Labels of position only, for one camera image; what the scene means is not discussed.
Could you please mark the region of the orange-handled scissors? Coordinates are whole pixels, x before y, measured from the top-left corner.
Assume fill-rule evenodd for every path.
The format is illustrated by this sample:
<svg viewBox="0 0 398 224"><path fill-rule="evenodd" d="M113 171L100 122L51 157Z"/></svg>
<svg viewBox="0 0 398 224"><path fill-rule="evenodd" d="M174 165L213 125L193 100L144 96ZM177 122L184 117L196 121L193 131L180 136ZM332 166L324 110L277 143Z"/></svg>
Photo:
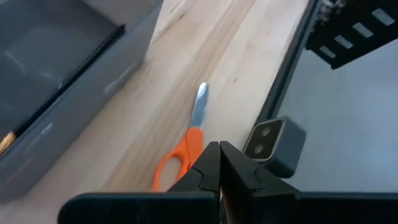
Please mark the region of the orange-handled scissors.
<svg viewBox="0 0 398 224"><path fill-rule="evenodd" d="M155 191L160 190L160 175L163 166L171 157L177 157L182 163L178 173L178 179L181 179L204 151L203 124L206 117L208 94L209 83L202 82L198 87L186 133L176 147L162 159L155 171L153 185Z"/></svg>

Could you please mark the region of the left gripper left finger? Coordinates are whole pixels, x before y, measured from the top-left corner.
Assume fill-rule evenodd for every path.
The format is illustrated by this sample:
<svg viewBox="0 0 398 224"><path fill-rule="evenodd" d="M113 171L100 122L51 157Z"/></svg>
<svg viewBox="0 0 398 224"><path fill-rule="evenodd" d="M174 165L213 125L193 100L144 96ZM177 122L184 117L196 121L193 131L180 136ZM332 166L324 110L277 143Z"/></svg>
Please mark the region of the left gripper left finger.
<svg viewBox="0 0 398 224"><path fill-rule="evenodd" d="M219 224L221 152L211 142L166 192L92 192L77 195L58 224Z"/></svg>

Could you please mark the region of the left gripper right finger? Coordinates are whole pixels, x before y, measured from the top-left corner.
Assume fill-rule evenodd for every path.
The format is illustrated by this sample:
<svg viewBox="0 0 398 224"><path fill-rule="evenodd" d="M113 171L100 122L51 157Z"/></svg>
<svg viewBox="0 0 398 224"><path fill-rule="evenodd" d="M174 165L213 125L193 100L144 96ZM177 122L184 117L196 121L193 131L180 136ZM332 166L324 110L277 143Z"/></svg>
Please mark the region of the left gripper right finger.
<svg viewBox="0 0 398 224"><path fill-rule="evenodd" d="M398 194L302 192L227 141L220 151L232 224L398 224Z"/></svg>

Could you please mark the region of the smoke grey plastic bin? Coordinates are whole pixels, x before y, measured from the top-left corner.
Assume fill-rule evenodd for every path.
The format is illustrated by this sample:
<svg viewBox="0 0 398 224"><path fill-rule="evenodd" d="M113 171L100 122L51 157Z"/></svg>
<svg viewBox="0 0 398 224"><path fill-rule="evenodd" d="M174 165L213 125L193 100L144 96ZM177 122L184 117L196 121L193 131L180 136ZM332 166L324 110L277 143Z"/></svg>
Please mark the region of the smoke grey plastic bin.
<svg viewBox="0 0 398 224"><path fill-rule="evenodd" d="M0 0L0 204L18 200L143 63L164 0Z"/></svg>

